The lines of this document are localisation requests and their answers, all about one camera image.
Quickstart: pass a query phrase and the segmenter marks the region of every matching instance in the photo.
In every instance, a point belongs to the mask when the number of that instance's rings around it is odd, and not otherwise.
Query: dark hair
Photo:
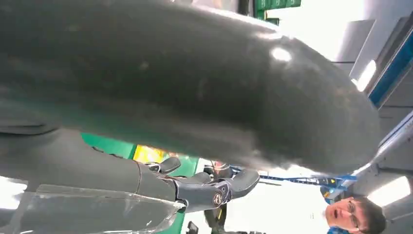
[[[356,197],[354,201],[358,203],[367,219],[367,228],[360,230],[365,234],[380,234],[386,228],[386,217],[380,206],[377,206],[366,197]]]

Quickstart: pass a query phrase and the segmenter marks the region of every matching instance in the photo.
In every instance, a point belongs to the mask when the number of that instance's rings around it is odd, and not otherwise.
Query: yellow object
[[[221,215],[222,215],[222,209],[220,209],[220,213],[219,213],[219,215],[218,215],[218,220],[221,219]]]
[[[137,145],[133,159],[139,162],[157,162],[164,160],[165,152],[148,146]]]

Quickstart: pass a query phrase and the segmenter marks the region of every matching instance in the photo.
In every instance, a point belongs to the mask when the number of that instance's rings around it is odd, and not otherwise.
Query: clear plastic sheet
[[[147,234],[168,228],[182,204],[137,194],[40,185],[15,233]]]

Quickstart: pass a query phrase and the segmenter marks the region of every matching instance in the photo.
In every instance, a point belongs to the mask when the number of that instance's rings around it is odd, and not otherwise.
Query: eyeglasses
[[[354,205],[354,203],[349,201],[349,203],[348,203],[348,212],[351,213],[351,216],[350,216],[351,223],[355,228],[358,229],[359,221],[358,221],[357,217],[354,215],[355,211],[356,211],[356,206]]]

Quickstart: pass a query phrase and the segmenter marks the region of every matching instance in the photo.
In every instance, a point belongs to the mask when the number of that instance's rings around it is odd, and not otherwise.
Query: green crate
[[[285,8],[287,5],[287,0],[272,0],[271,1],[271,9],[280,9]]]
[[[259,20],[265,20],[265,11],[257,11],[255,18]]]
[[[269,9],[271,0],[256,0],[255,1],[255,9],[257,11],[264,11]]]
[[[299,7],[301,6],[301,0],[287,0],[286,7]]]

